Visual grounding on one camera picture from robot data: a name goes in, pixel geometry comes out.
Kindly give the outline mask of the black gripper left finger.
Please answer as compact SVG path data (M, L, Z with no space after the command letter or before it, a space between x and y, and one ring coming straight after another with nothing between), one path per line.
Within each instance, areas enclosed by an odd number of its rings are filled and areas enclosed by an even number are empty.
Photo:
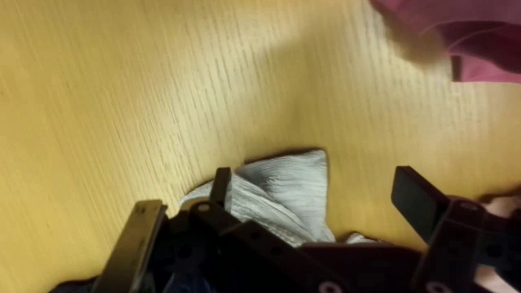
M259 223L225 210L231 169L218 168L190 221L207 239L202 272L218 293L348 293L348 283Z

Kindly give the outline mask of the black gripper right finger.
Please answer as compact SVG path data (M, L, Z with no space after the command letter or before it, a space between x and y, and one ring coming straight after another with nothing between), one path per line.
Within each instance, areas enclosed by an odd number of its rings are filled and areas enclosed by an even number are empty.
M485 293L475 283L479 265L492 267L509 286L521 288L518 218L451 199L410 166L396 168L391 200L428 244L412 278L417 293Z

